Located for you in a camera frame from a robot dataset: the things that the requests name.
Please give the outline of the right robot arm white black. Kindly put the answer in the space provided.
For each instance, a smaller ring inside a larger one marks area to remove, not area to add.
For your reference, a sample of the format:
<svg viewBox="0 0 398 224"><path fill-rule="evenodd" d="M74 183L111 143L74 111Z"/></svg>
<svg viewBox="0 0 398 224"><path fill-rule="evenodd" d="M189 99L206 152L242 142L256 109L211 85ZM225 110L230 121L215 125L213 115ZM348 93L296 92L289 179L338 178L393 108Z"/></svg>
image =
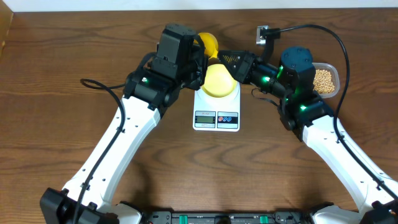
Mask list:
<svg viewBox="0 0 398 224"><path fill-rule="evenodd" d="M397 223L397 181L361 150L315 91L315 67L308 49L284 50L279 67L248 51L221 50L218 58L239 83L279 98L282 124L326 162L358 208L351 212L322 205L308 214L308 222Z"/></svg>

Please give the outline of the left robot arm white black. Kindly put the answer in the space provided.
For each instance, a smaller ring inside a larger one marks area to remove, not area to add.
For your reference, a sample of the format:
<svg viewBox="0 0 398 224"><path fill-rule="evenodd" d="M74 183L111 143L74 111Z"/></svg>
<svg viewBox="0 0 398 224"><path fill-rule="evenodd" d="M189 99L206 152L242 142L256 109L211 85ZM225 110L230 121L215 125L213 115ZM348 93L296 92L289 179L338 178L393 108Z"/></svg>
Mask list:
<svg viewBox="0 0 398 224"><path fill-rule="evenodd" d="M48 188L40 199L46 223L140 223L142 213L113 196L127 166L147 135L158 125L180 90L198 90L205 81L208 56L199 34L167 24L157 50L144 56L123 85L123 95L94 80L88 87L110 93L118 109L81 169L62 190Z"/></svg>

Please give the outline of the yellow measuring scoop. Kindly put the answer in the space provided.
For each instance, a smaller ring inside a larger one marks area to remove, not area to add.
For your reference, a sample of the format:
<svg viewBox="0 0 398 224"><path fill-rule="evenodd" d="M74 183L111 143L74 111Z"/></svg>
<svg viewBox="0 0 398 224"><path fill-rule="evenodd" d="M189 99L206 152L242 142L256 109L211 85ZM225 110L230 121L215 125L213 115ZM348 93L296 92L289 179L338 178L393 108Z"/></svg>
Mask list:
<svg viewBox="0 0 398 224"><path fill-rule="evenodd" d="M193 57L198 58L201 56L201 46L197 41L198 37L200 37L203 42L205 48L204 55L207 57L207 59L211 60L213 58L217 58L219 49L218 41L213 34L208 32L201 32L194 35L192 50Z"/></svg>

